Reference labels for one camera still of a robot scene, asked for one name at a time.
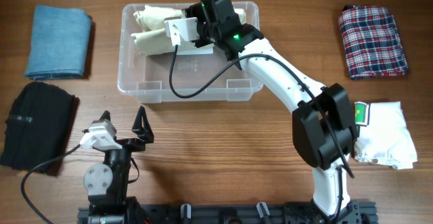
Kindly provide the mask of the cream cloth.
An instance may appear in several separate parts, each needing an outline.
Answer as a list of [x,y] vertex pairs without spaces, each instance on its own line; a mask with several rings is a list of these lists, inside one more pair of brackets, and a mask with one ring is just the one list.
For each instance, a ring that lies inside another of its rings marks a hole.
[[145,55],[160,55],[175,50],[171,39],[166,35],[164,20],[166,18],[185,18],[180,9],[146,5],[143,11],[137,11],[133,15],[142,28],[141,32],[131,34],[140,51]]

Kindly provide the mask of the black cloth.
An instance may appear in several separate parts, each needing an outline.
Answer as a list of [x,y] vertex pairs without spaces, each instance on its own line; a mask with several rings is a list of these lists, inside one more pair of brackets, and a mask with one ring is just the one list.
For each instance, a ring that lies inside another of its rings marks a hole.
[[27,84],[6,120],[1,164],[30,170],[59,156],[70,132],[75,100],[55,85]]

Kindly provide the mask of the red plaid cloth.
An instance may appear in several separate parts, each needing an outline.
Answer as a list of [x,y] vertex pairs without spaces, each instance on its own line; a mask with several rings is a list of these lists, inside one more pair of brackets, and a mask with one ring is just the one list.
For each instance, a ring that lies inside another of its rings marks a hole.
[[338,25],[350,79],[408,75],[400,32],[386,7],[346,5]]

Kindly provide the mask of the white printed t-shirt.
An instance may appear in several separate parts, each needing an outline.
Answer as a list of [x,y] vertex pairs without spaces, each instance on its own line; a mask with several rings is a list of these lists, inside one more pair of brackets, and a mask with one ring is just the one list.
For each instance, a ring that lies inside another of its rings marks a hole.
[[417,152],[400,102],[355,102],[355,160],[412,169]]

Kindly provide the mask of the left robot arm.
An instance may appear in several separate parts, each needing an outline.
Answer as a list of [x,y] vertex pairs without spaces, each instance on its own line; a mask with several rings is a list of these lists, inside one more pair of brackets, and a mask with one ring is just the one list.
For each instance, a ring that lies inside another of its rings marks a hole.
[[103,152],[104,161],[90,166],[84,174],[83,185],[87,190],[89,207],[78,211],[78,223],[151,222],[136,197],[127,196],[128,184],[136,182],[136,179],[129,178],[130,168],[137,165],[132,153],[143,152],[148,143],[154,142],[143,106],[137,111],[131,131],[137,136],[117,139],[107,110],[84,130],[80,146]]

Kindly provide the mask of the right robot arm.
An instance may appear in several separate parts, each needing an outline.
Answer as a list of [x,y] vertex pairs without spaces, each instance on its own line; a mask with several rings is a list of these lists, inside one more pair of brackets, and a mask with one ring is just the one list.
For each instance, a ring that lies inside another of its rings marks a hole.
[[213,44],[229,64],[266,85],[292,115],[292,139],[312,168],[312,205],[318,221],[338,223],[352,208],[346,178],[358,136],[352,106],[339,84],[325,86],[279,55],[261,31],[243,23],[231,0],[199,0],[183,10],[196,22],[196,47]]

